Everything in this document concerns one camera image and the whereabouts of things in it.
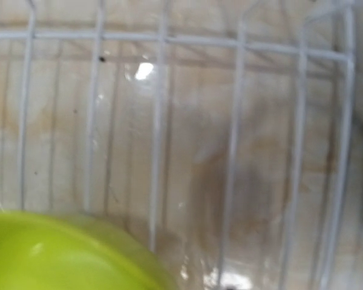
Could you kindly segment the lime green bowl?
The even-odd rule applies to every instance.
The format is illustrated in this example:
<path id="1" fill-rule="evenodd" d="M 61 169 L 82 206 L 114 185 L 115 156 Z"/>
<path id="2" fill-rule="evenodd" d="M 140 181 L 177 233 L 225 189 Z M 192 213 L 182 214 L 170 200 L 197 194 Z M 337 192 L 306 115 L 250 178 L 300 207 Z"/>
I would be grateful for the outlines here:
<path id="1" fill-rule="evenodd" d="M 177 289 L 125 230 L 82 214 L 0 211 L 0 289 Z"/>

